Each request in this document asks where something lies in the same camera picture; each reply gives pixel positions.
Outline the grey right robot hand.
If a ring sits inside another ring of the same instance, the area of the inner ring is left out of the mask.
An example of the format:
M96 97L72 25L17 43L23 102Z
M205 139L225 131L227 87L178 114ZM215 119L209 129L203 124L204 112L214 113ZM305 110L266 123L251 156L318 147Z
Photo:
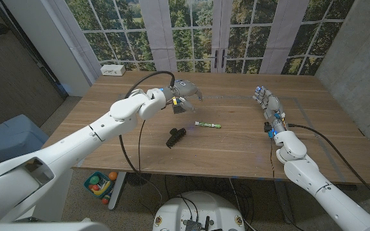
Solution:
M274 132L287 131L285 113L281 101L266 87L256 87L253 98L263 109L264 117Z

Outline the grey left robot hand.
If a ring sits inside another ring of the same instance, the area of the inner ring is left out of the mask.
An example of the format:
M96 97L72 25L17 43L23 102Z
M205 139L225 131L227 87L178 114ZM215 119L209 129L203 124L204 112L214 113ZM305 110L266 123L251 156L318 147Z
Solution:
M195 94L202 101L202 92L188 80L176 80L173 87L164 87L161 90L166 98L166 103L172 104L174 114L194 110L193 105L186 100L188 96Z

